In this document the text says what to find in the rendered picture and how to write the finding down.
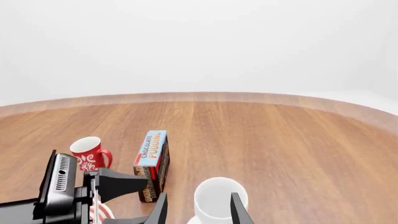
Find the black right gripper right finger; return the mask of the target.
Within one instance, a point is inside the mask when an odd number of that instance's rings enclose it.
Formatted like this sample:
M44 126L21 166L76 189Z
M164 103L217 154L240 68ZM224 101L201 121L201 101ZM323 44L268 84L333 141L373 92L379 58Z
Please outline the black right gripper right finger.
M254 224L237 192L231 194L230 209L233 224Z

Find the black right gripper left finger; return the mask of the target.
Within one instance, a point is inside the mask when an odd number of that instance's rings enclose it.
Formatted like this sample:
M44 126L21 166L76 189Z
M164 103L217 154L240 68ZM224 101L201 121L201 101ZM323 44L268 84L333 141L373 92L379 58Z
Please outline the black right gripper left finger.
M155 207L151 211L145 224L166 224L167 219L168 200L167 194L161 193L155 203Z

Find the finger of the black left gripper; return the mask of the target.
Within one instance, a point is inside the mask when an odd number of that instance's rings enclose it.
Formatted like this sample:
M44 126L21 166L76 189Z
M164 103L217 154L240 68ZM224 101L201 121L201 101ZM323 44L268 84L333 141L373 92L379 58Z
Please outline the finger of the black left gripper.
M119 173L107 168L98 169L98 193L102 203L122 195L140 192L147 183L145 177Z
M120 218L120 219L106 218L103 221L103 224L144 224L147 218L148 216L137 217L137 218Z

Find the plate with red rings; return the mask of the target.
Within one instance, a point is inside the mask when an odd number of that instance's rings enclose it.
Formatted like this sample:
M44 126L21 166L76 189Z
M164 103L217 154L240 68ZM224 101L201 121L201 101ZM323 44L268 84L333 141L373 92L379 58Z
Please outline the plate with red rings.
M93 204L90 207L90 220L92 224L102 224L105 219L115 219L115 217L110 208L101 203L99 196L93 197Z

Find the flat grey plate on stalk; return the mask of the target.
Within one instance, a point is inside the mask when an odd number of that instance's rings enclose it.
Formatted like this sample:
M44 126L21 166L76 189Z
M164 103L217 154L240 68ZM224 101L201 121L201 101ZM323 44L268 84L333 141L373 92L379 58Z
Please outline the flat grey plate on stalk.
M74 156L52 151L39 193L39 204L46 210L71 207L73 204L76 163Z

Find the red mug with white pattern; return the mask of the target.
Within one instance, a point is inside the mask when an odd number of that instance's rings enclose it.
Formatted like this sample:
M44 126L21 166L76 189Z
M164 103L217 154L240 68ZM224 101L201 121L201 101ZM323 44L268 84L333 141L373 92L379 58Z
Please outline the red mug with white pattern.
M96 136L81 138L70 145L70 151L78 160L81 171L94 171L97 168L111 167L113 155L103 149L101 139Z

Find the chocolate pudding box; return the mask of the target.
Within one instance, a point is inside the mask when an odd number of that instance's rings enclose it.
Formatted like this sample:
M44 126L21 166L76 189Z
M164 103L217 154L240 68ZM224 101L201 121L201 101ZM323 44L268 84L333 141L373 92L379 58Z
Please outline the chocolate pudding box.
M145 177L147 185L139 192L142 203L153 203L164 191L170 165L169 143L165 130L150 130L134 161L134 175Z

